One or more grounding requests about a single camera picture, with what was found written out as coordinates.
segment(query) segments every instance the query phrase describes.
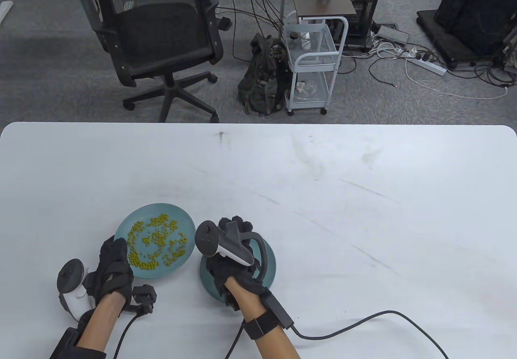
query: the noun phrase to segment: white vr controller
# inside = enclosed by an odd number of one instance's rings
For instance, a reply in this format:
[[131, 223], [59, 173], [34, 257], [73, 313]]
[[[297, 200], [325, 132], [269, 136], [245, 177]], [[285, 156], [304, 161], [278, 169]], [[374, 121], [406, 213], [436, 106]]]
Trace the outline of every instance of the white vr controller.
[[95, 307], [95, 302], [83, 286], [87, 275], [88, 269], [76, 258], [65, 263], [57, 276], [59, 302], [77, 321]]
[[242, 244], [242, 241], [247, 239], [253, 239], [258, 244], [262, 263], [257, 281], [262, 282], [267, 271], [267, 254], [264, 239], [256, 232], [240, 232], [238, 222], [227, 223], [226, 231], [223, 231], [214, 222], [206, 220], [199, 225], [194, 237], [195, 245], [201, 254], [207, 257], [220, 254], [243, 266], [251, 266], [255, 263], [255, 256]]

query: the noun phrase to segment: forearm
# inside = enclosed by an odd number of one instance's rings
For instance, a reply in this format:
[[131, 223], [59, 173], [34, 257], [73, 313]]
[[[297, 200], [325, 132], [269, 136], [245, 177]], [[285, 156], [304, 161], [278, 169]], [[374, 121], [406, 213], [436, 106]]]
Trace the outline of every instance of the forearm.
[[[237, 300], [242, 315], [246, 322], [256, 319], [266, 313], [259, 296], [243, 289], [235, 280], [230, 277], [226, 283], [227, 289]], [[263, 359], [299, 359], [294, 346], [290, 342], [282, 327], [275, 329], [255, 341]]]
[[104, 351], [125, 303], [126, 300], [118, 292], [113, 292], [102, 298], [77, 346]]

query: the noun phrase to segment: gray carpet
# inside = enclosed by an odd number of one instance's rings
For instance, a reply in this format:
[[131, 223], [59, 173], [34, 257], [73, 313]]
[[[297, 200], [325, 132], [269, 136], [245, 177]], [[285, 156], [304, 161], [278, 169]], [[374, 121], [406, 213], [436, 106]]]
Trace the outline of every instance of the gray carpet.
[[[160, 100], [141, 102], [133, 112], [120, 99], [156, 85], [139, 80], [136, 89], [120, 85], [106, 54], [82, 11], [79, 0], [13, 0], [15, 5], [0, 26], [0, 129], [14, 121], [112, 121], [154, 122]], [[272, 0], [279, 5], [280, 0]], [[415, 23], [416, 11], [437, 8], [440, 0], [379, 0], [375, 19], [395, 21], [411, 33], [411, 41], [431, 46]], [[220, 0], [231, 6], [231, 0]], [[250, 10], [249, 0], [236, 0]], [[250, 56], [249, 41], [257, 32], [250, 17], [238, 15], [235, 53]], [[247, 116], [237, 101], [237, 84], [247, 66], [231, 56], [230, 32], [222, 33], [224, 58], [216, 65], [196, 67], [179, 76], [206, 69], [219, 76], [216, 84], [202, 82], [192, 93], [213, 105], [221, 122], [342, 123], [342, 124], [503, 124], [517, 127], [517, 89], [497, 100], [459, 99], [434, 93], [410, 82], [404, 62], [381, 61], [375, 73], [399, 85], [398, 89], [376, 82], [368, 74], [373, 60], [358, 61], [355, 72], [338, 76], [333, 103], [327, 115], [318, 110], [285, 112], [263, 117]], [[352, 67], [343, 58], [342, 71]], [[441, 78], [415, 65], [410, 73], [440, 91], [471, 97], [495, 97], [504, 93], [479, 80]], [[176, 101], [169, 122], [207, 122], [208, 115]]]

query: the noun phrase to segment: black mesh office chair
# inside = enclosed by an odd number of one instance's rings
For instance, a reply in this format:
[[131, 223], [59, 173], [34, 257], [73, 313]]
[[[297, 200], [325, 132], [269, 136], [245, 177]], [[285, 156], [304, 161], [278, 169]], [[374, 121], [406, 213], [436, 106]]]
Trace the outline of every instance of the black mesh office chair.
[[81, 0], [92, 29], [113, 65], [122, 85], [135, 87], [136, 79], [160, 76], [163, 85], [124, 99], [129, 111], [135, 102], [164, 96], [160, 122], [165, 122], [174, 98], [211, 113], [214, 108], [184, 89], [208, 79], [210, 72], [174, 80], [173, 73], [206, 61], [217, 63], [223, 56], [219, 30], [228, 30], [227, 18], [216, 19], [218, 0]]

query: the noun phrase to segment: chair seat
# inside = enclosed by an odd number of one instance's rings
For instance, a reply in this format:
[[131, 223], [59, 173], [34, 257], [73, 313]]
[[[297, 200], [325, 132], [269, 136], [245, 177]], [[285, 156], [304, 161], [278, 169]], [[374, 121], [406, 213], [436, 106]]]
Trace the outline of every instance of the chair seat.
[[132, 72], [144, 67], [209, 59], [214, 51], [195, 8], [186, 3], [146, 4], [115, 15], [122, 51]]

